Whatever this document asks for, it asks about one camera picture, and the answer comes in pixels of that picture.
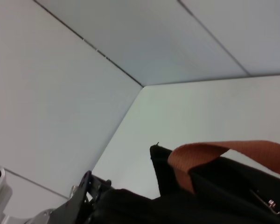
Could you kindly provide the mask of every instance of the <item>ceiling seam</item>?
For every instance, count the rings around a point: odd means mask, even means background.
[[[135,79],[133,76],[131,76],[129,73],[127,73],[123,68],[121,68],[118,64],[116,64],[113,60],[108,58],[103,52],[101,52],[99,49],[97,49],[93,44],[91,44],[89,41],[87,41],[84,37],[82,37],[80,34],[78,34],[75,30],[73,30],[71,27],[69,27],[66,23],[64,23],[61,19],[59,19],[56,15],[54,15],[51,11],[49,11],[45,6],[43,6],[41,3],[39,3],[37,0],[32,0],[37,5],[42,7],[46,12],[48,12],[50,15],[52,15],[55,19],[57,19],[59,22],[61,22],[66,28],[68,28],[71,32],[73,32],[75,35],[77,35],[80,39],[82,39],[85,43],[87,43],[90,47],[95,49],[96,52],[101,54],[105,59],[107,59],[109,62],[111,62],[115,67],[117,67],[119,70],[121,70],[123,73],[125,73],[127,76],[129,76],[132,80],[134,80],[137,84],[139,84],[141,87],[144,87],[142,83],[140,83],[137,79]]]
[[[45,189],[45,190],[47,190],[47,191],[49,191],[49,192],[51,192],[51,193],[53,193],[55,195],[58,195],[58,196],[60,196],[60,197],[62,197],[64,199],[67,199],[67,200],[69,199],[68,197],[66,197],[66,196],[64,196],[64,195],[62,195],[62,194],[60,194],[60,193],[58,193],[58,192],[56,192],[56,191],[54,191],[54,190],[52,190],[50,188],[47,188],[47,187],[45,187],[45,186],[43,186],[43,185],[41,185],[41,184],[39,184],[39,183],[37,183],[35,181],[32,181],[32,180],[30,180],[30,179],[28,179],[28,178],[26,178],[26,177],[24,177],[24,176],[22,176],[22,175],[20,175],[18,173],[15,173],[14,171],[12,171],[12,170],[10,170],[10,169],[8,169],[6,167],[4,167],[4,170],[9,172],[9,173],[11,173],[12,175],[15,175],[15,176],[17,176],[17,177],[19,177],[19,178],[21,178],[21,179],[23,179],[25,181],[28,181],[28,182],[34,184],[34,185],[36,185],[36,186],[38,186],[40,188],[43,188],[43,189]]]
[[[183,3],[182,0],[177,0],[177,2],[183,7],[184,10],[186,10],[186,12],[188,14],[190,14],[190,16],[192,16],[196,22],[199,23],[199,25],[213,38],[213,40],[225,51],[226,54],[228,54],[228,56],[246,73],[247,76],[249,77],[253,77],[251,75],[251,73],[238,61],[238,59],[235,58],[235,56],[233,56],[233,54],[215,37],[215,35],[213,35],[213,33],[200,21],[200,19],[198,19],[193,12],[185,5],[185,3]]]

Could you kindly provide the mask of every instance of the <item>ceiling panel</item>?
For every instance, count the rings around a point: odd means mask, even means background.
[[[253,75],[280,73],[280,0],[182,0]]]
[[[174,0],[39,0],[143,85],[246,73]]]

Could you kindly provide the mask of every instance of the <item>bag handle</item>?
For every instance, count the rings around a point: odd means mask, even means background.
[[[174,150],[168,163],[173,167],[179,185],[194,193],[189,170],[216,159],[229,149],[238,151],[280,174],[280,144],[262,140],[187,144]]]

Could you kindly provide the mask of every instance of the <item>black bag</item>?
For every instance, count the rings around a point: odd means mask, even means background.
[[[161,196],[111,189],[93,204],[91,223],[280,224],[280,179],[219,157],[189,171],[194,195],[176,180],[172,151],[155,145],[150,152]]]

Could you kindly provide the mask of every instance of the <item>silver metal frame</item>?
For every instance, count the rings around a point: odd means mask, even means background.
[[[15,218],[3,213],[11,195],[12,189],[6,182],[5,170],[0,167],[0,224],[47,224],[53,209],[42,211],[33,218]]]

